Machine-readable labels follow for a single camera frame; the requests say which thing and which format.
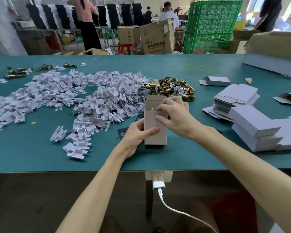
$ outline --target black skirt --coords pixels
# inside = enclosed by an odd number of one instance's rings
[[[83,37],[83,43],[85,50],[96,48],[101,49],[101,44],[99,41],[98,33],[93,22],[83,22],[80,21],[80,29]]]

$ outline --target hand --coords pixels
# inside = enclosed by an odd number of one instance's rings
[[[125,133],[125,136],[118,144],[119,146],[123,146],[126,152],[126,158],[131,157],[137,146],[147,137],[153,136],[161,131],[160,127],[153,127],[144,131],[145,119],[142,118],[129,126],[129,129]]]
[[[212,128],[198,122],[189,112],[189,104],[183,102],[180,96],[169,97],[163,100],[156,110],[167,112],[171,120],[162,116],[155,116],[155,119],[179,136],[189,138],[202,144],[205,134],[211,133]]]

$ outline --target long hair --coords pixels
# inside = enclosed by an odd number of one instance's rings
[[[81,5],[82,5],[83,9],[85,10],[84,0],[80,0],[80,2],[81,2]]]

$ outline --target black cap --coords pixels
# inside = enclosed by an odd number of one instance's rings
[[[167,7],[167,6],[171,6],[170,1],[167,1],[167,2],[164,3],[164,7]]]

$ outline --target white t-shirt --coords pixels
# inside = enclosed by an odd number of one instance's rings
[[[161,16],[159,17],[159,21],[165,20],[165,19],[170,19],[172,18],[173,21],[173,30],[176,29],[176,27],[179,27],[179,18],[178,16],[172,12],[172,11],[167,11],[161,14]]]

